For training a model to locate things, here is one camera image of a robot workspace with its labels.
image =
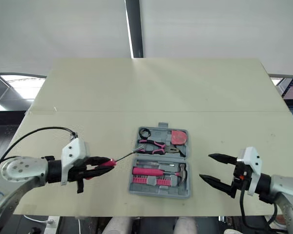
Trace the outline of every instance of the black ring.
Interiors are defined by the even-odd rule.
[[[139,131],[139,136],[141,137],[141,139],[146,140],[146,139],[148,139],[148,138],[151,136],[151,131],[150,131],[149,129],[147,129],[147,128],[142,128],[142,129],[140,129],[140,131]]]

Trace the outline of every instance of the tool kit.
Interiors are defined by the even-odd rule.
[[[158,127],[140,127],[135,148],[143,146],[133,160],[129,192],[172,198],[190,197],[188,132]]]

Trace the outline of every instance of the table surface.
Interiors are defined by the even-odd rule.
[[[293,176],[293,116],[256,59],[80,58],[61,59],[27,112],[14,140],[39,127],[65,126],[89,143],[92,156],[120,158],[134,146],[139,126],[168,122],[189,132],[191,197],[171,199],[131,195],[132,160],[110,173],[76,183],[47,184],[28,192],[16,214],[63,216],[217,216],[240,215],[232,199],[199,174],[231,183],[234,167],[207,157],[238,156],[257,148],[262,172]],[[60,130],[36,133],[10,155],[60,159],[68,143]],[[247,215],[272,207],[246,196]]]

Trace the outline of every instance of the hammer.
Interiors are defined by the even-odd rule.
[[[175,175],[181,178],[179,185],[185,182],[187,178],[186,165],[184,163],[179,164],[180,171],[179,172],[165,172],[160,169],[152,169],[152,168],[141,168],[134,167],[132,170],[133,175],[144,175],[144,176],[165,176],[165,175]]]

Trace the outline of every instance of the gray tool case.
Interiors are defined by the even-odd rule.
[[[140,127],[137,133],[135,148],[144,145],[146,151],[154,151],[160,147],[152,144],[139,143],[139,140],[144,140],[140,137],[139,133],[142,129],[148,129],[150,136],[147,140],[156,142],[163,142],[166,146],[178,148],[181,153],[165,153],[160,154],[140,154],[133,160],[132,169],[129,178],[129,192],[136,195],[147,196],[161,196],[171,198],[189,198],[190,197],[190,168],[186,162],[189,156],[189,135],[187,130],[184,129],[170,129],[168,123],[159,123],[158,127]],[[182,131],[187,135],[187,141],[183,145],[171,144],[172,130]],[[148,136],[148,132],[142,135],[144,138]],[[185,166],[186,177],[183,183],[181,177],[175,173]],[[134,175],[134,168],[147,168],[147,169],[160,169],[164,171],[164,175]]]

